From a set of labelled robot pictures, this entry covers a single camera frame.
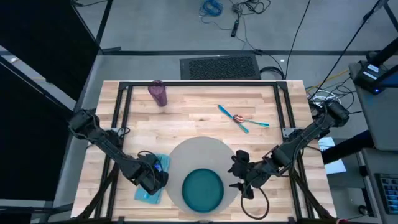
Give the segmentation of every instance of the electronic device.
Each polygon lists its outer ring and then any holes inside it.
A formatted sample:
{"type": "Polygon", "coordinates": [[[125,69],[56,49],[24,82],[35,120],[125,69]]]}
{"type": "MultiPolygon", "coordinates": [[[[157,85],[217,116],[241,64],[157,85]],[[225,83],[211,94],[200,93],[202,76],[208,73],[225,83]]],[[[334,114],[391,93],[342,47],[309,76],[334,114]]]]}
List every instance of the electronic device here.
{"type": "Polygon", "coordinates": [[[386,213],[398,215],[398,175],[375,174],[386,213]]]}
{"type": "Polygon", "coordinates": [[[369,55],[367,61],[358,62],[362,69],[351,74],[354,83],[374,95],[380,94],[386,88],[398,88],[398,65],[390,69],[383,65],[397,50],[398,38],[378,54],[369,55]]]}
{"type": "Polygon", "coordinates": [[[234,22],[234,27],[232,28],[231,37],[236,36],[236,31],[238,31],[239,19],[236,19],[234,22]]]}

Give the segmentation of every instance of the black mat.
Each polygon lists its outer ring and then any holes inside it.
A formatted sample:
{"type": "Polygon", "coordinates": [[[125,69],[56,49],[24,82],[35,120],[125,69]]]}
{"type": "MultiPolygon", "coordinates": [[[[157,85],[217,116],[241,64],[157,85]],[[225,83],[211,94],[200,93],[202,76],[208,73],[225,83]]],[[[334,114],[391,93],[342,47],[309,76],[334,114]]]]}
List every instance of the black mat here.
{"type": "Polygon", "coordinates": [[[182,80],[260,80],[256,56],[237,55],[180,59],[182,80]]]}

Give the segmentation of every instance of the gray floor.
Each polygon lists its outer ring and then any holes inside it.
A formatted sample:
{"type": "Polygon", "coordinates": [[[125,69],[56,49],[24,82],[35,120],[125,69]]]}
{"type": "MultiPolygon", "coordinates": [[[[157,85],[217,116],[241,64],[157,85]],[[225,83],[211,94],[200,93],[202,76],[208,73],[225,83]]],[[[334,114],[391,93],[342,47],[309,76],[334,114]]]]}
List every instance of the gray floor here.
{"type": "MultiPolygon", "coordinates": [[[[86,4],[95,2],[95,0],[81,1],[86,4]]],[[[217,18],[204,19],[216,21],[221,27],[231,27],[235,20],[234,14],[230,11],[231,3],[228,0],[220,2],[224,4],[223,14],[217,18]]],[[[343,50],[359,27],[363,16],[375,2],[376,0],[313,0],[298,33],[294,50],[343,50]]],[[[198,16],[200,3],[199,0],[114,0],[101,47],[121,46],[123,50],[240,50],[244,47],[249,50],[248,45],[244,46],[240,40],[231,38],[230,31],[220,30],[214,24],[203,24],[198,16]]],[[[246,16],[248,40],[259,49],[290,50],[306,4],[307,1],[273,0],[264,14],[246,16]]],[[[94,36],[100,26],[105,5],[106,3],[101,3],[78,8],[78,12],[94,36]]],[[[390,7],[398,16],[398,2],[391,1],[390,7]]],[[[242,22],[238,36],[244,39],[242,22]]],[[[379,50],[396,36],[397,31],[385,10],[381,9],[363,27],[349,50],[379,50]]],[[[103,80],[178,80],[180,79],[179,60],[192,57],[197,56],[98,56],[83,107],[96,106],[103,80]]],[[[287,56],[275,56],[275,58],[285,70],[287,56]]],[[[305,86],[316,85],[324,79],[337,58],[292,56],[288,79],[303,80],[305,86]]],[[[346,70],[350,63],[363,59],[364,57],[356,56],[343,57],[332,74],[346,70]]],[[[257,61],[260,67],[275,66],[275,62],[268,56],[257,56],[257,61]]],[[[389,63],[397,64],[398,57],[392,57],[389,63]]],[[[23,64],[19,62],[14,65],[23,68],[23,64]]],[[[347,77],[348,75],[343,75],[325,86],[341,82],[347,77]]],[[[271,73],[262,74],[262,79],[265,80],[276,78],[279,79],[271,73]]],[[[346,86],[354,89],[351,80],[346,86]]],[[[66,104],[70,103],[61,93],[58,97],[66,104]]],[[[349,110],[361,110],[356,94],[354,98],[354,104],[349,110]]],[[[351,100],[351,96],[346,96],[342,99],[342,104],[348,106],[351,100]]],[[[355,114],[350,117],[346,126],[332,129],[330,136],[350,138],[365,129],[367,126],[363,115],[355,114]]],[[[57,198],[54,201],[55,206],[73,203],[84,159],[85,144],[84,141],[75,140],[69,150],[57,198]]],[[[68,216],[69,214],[62,214],[52,219],[59,220],[68,216]]]]}

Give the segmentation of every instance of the wooden table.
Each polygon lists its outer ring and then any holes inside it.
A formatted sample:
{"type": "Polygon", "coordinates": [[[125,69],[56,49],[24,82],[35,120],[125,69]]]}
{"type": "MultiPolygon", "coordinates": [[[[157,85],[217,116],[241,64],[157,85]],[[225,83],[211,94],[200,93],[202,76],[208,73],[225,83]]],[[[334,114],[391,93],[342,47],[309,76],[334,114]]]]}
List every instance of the wooden table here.
{"type": "MultiPolygon", "coordinates": [[[[96,114],[102,128],[110,128],[118,92],[119,81],[105,81],[96,114]]],[[[297,127],[304,128],[312,122],[310,108],[304,90],[303,81],[287,81],[289,96],[297,127]]],[[[289,125],[285,110],[283,92],[280,91],[285,123],[289,125]]],[[[133,88],[127,127],[131,128],[124,140],[123,151],[136,156],[141,150],[169,154],[182,141],[195,136],[210,136],[222,140],[233,151],[242,149],[250,154],[252,161],[261,157],[275,145],[282,143],[280,124],[275,105],[273,88],[270,86],[168,86],[168,105],[159,108],[147,91],[146,86],[133,88]],[[245,118],[264,121],[270,128],[255,124],[245,124],[249,134],[244,134],[236,124],[222,114],[217,105],[223,105],[231,114],[241,114],[245,118]]],[[[123,96],[118,127],[124,109],[123,96]]],[[[83,211],[97,192],[105,154],[96,146],[87,149],[80,183],[72,210],[75,217],[83,211]]],[[[320,153],[307,148],[303,157],[308,186],[318,201],[332,214],[335,209],[326,178],[320,153]]],[[[286,221],[288,216],[295,217],[290,182],[288,178],[271,177],[262,186],[270,201],[270,211],[263,220],[286,221]]],[[[137,187],[119,174],[113,220],[124,216],[126,220],[146,221],[182,221],[198,220],[176,207],[167,192],[162,201],[151,205],[134,200],[137,187]]],[[[303,195],[299,190],[300,204],[306,216],[303,195]]],[[[104,197],[103,214],[105,216],[108,196],[104,197]]],[[[217,215],[207,218],[213,221],[255,221],[245,216],[240,207],[240,193],[236,200],[217,215]]],[[[255,190],[255,199],[244,202],[246,210],[256,216],[265,211],[266,202],[259,190],[255,190]]]]}

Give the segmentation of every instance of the black wire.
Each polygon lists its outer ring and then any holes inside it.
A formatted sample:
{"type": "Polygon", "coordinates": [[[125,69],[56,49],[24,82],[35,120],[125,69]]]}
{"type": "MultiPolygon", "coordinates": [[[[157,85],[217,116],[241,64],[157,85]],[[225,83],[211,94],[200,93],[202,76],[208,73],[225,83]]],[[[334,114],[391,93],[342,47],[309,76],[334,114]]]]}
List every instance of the black wire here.
{"type": "MultiPolygon", "coordinates": [[[[249,42],[249,40],[248,40],[248,33],[247,33],[247,30],[246,30],[246,20],[244,19],[244,15],[246,15],[246,14],[242,14],[243,10],[240,8],[240,6],[243,6],[243,4],[245,4],[245,2],[234,3],[234,2],[232,2],[232,0],[229,0],[229,1],[232,3],[232,9],[233,9],[233,11],[238,15],[238,20],[239,20],[239,21],[240,21],[240,18],[241,18],[241,16],[242,16],[242,19],[243,19],[243,26],[244,26],[244,38],[246,39],[246,42],[249,44],[250,48],[251,48],[254,52],[259,52],[261,55],[263,55],[264,52],[261,51],[261,50],[259,50],[259,49],[255,49],[255,48],[253,47],[253,45],[251,45],[250,42],[249,42]]],[[[265,7],[265,9],[262,10],[261,13],[257,13],[257,14],[262,14],[262,13],[265,12],[265,11],[267,10],[267,8],[271,5],[271,1],[270,1],[270,0],[267,0],[267,1],[268,1],[268,5],[265,7]]],[[[248,1],[246,1],[246,2],[259,3],[259,0],[258,0],[257,2],[250,1],[250,0],[248,0],[248,1]]],[[[280,63],[279,63],[272,55],[269,55],[269,54],[267,54],[267,55],[270,56],[270,58],[273,59],[273,61],[274,61],[276,64],[278,64],[279,71],[273,70],[273,72],[278,73],[278,74],[282,77],[282,79],[285,80],[286,77],[285,77],[285,75],[284,75],[284,71],[283,71],[283,69],[282,69],[282,66],[280,66],[280,63]]]]}
{"type": "Polygon", "coordinates": [[[322,152],[322,150],[320,150],[319,148],[315,148],[315,147],[312,147],[312,146],[307,146],[307,147],[309,147],[310,149],[315,149],[316,151],[322,152]]]}
{"type": "Polygon", "coordinates": [[[347,88],[347,87],[344,86],[344,84],[345,84],[350,78],[351,78],[351,77],[348,77],[346,80],[344,80],[343,82],[341,82],[338,86],[336,86],[336,88],[334,88],[332,91],[330,91],[330,93],[325,97],[325,99],[322,100],[322,101],[319,102],[319,103],[323,103],[324,101],[326,101],[327,98],[328,98],[332,93],[335,94],[334,91],[338,90],[339,87],[343,86],[344,88],[346,88],[346,89],[348,89],[348,90],[350,91],[350,93],[347,93],[347,94],[343,95],[343,97],[346,96],[346,95],[349,95],[349,94],[352,94],[352,96],[353,96],[353,102],[351,102],[351,105],[352,105],[352,104],[354,103],[354,100],[355,100],[354,93],[353,93],[349,88],[347,88]]]}
{"type": "MultiPolygon", "coordinates": [[[[155,157],[156,157],[156,162],[159,163],[160,169],[164,172],[163,166],[162,166],[162,161],[161,161],[153,152],[150,152],[150,151],[147,151],[147,150],[142,150],[142,151],[139,151],[137,155],[139,155],[139,154],[141,154],[141,153],[143,153],[143,152],[146,152],[146,153],[149,153],[149,154],[152,154],[153,156],[155,156],[155,157]]],[[[155,172],[154,172],[152,166],[151,166],[151,169],[152,169],[153,175],[154,175],[154,177],[155,177],[155,172]]]]}
{"type": "Polygon", "coordinates": [[[364,216],[367,216],[367,215],[371,215],[371,214],[375,214],[375,213],[376,212],[371,212],[371,213],[368,213],[366,215],[358,215],[357,217],[353,217],[353,218],[344,218],[344,220],[353,220],[355,218],[361,218],[361,217],[364,217],[364,216]]]}
{"type": "Polygon", "coordinates": [[[79,0],[73,0],[72,1],[72,4],[74,5],[74,6],[76,6],[76,7],[86,7],[86,6],[92,6],[92,5],[95,5],[95,4],[99,4],[99,3],[102,3],[102,2],[107,2],[108,0],[104,0],[104,1],[99,1],[99,2],[94,2],[94,3],[91,3],[91,4],[82,4],[82,3],[78,3],[77,1],[79,1],[79,0]]]}
{"type": "Polygon", "coordinates": [[[362,113],[363,111],[355,111],[355,112],[352,112],[352,113],[350,113],[350,114],[357,114],[357,113],[362,113]]]}
{"type": "Polygon", "coordinates": [[[260,69],[260,74],[263,73],[263,72],[266,72],[266,71],[276,72],[276,73],[278,73],[278,74],[282,77],[283,80],[286,79],[284,73],[283,73],[279,68],[277,68],[277,67],[274,67],[274,66],[266,66],[266,67],[260,69]]]}
{"type": "MultiPolygon", "coordinates": [[[[368,14],[365,15],[365,17],[371,16],[374,12],[374,9],[377,7],[377,5],[379,4],[380,0],[378,0],[375,5],[373,6],[373,8],[370,10],[370,12],[368,14]]],[[[322,85],[327,81],[327,79],[329,78],[330,74],[332,73],[332,71],[335,69],[335,67],[337,66],[338,62],[340,61],[340,59],[342,58],[342,56],[345,54],[345,52],[347,51],[348,47],[351,45],[351,43],[354,41],[355,37],[358,35],[358,33],[360,32],[360,30],[362,29],[362,27],[365,25],[366,21],[368,20],[368,18],[364,18],[360,27],[358,28],[358,30],[355,32],[353,38],[351,38],[351,40],[349,41],[348,45],[344,48],[343,52],[341,53],[341,55],[338,57],[336,63],[334,64],[334,66],[331,68],[329,74],[325,77],[325,79],[322,81],[321,85],[318,87],[318,89],[315,91],[315,93],[310,97],[312,98],[315,94],[317,94],[318,90],[322,87],[322,85]]]]}
{"type": "Polygon", "coordinates": [[[86,147],[86,150],[89,148],[89,147],[91,147],[91,146],[94,146],[95,144],[89,144],[87,147],[86,147]]]}
{"type": "Polygon", "coordinates": [[[290,55],[292,54],[292,50],[293,50],[293,47],[294,47],[294,42],[296,41],[297,34],[299,33],[301,24],[302,24],[303,21],[304,21],[304,17],[305,17],[305,15],[306,15],[306,13],[307,13],[308,7],[310,6],[310,3],[311,3],[311,0],[308,0],[307,6],[306,6],[305,11],[304,11],[304,14],[303,14],[303,17],[301,18],[301,21],[300,21],[300,24],[298,25],[296,34],[294,35],[293,44],[292,44],[292,47],[290,48],[289,56],[287,56],[287,62],[286,62],[286,78],[287,78],[287,71],[289,70],[289,59],[290,59],[290,55]]]}
{"type": "Polygon", "coordinates": [[[125,135],[129,134],[131,131],[131,129],[129,127],[125,127],[125,128],[119,128],[118,130],[118,136],[121,138],[124,138],[125,135]],[[124,130],[123,134],[119,135],[120,130],[124,130]]]}
{"type": "Polygon", "coordinates": [[[232,8],[233,11],[236,12],[238,14],[238,19],[241,16],[246,16],[246,15],[251,15],[251,14],[257,14],[260,15],[263,12],[265,12],[268,7],[271,5],[271,1],[270,0],[266,0],[268,2],[267,6],[261,2],[260,0],[247,0],[244,2],[239,2],[239,3],[233,3],[232,8]],[[249,13],[243,13],[244,7],[247,7],[249,13]]]}
{"type": "Polygon", "coordinates": [[[242,208],[243,213],[244,213],[245,215],[247,215],[248,217],[250,217],[250,218],[252,218],[252,219],[255,219],[255,220],[262,220],[262,219],[265,218],[265,217],[268,215],[268,213],[269,213],[269,200],[268,200],[268,197],[267,197],[266,193],[265,193],[261,188],[259,188],[259,189],[260,189],[261,193],[263,194],[263,196],[264,196],[264,198],[266,199],[266,202],[267,202],[267,209],[266,209],[266,212],[265,212],[261,217],[254,217],[254,216],[250,215],[250,214],[246,211],[246,209],[244,208],[244,206],[243,206],[243,194],[246,192],[246,190],[248,189],[248,187],[251,185],[251,183],[252,183],[256,178],[258,178],[258,176],[255,177],[254,179],[252,179],[252,181],[250,181],[250,183],[248,183],[247,186],[245,186],[245,188],[243,189],[242,195],[241,195],[241,208],[242,208]]]}

